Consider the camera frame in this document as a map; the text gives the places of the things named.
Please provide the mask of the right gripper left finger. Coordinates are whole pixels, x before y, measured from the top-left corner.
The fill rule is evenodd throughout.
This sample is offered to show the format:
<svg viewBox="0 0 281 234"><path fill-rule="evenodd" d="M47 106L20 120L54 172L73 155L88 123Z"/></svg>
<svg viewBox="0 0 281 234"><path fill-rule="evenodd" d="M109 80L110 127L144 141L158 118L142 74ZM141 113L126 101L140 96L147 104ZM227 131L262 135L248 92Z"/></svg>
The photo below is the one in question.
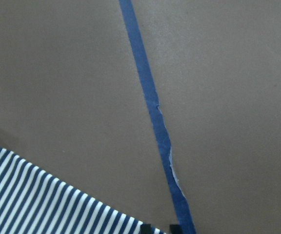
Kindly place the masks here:
<svg viewBox="0 0 281 234"><path fill-rule="evenodd" d="M141 224L140 225L140 234L151 234L151 225L150 224Z"/></svg>

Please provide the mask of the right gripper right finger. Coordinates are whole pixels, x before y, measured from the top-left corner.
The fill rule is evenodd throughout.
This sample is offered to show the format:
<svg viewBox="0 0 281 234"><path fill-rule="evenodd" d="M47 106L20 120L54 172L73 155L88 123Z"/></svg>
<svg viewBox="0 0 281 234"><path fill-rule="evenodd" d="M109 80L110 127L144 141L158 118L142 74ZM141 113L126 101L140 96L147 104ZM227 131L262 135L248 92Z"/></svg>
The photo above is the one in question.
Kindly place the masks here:
<svg viewBox="0 0 281 234"><path fill-rule="evenodd" d="M169 233L170 234L181 234L181 226L179 224L170 224Z"/></svg>

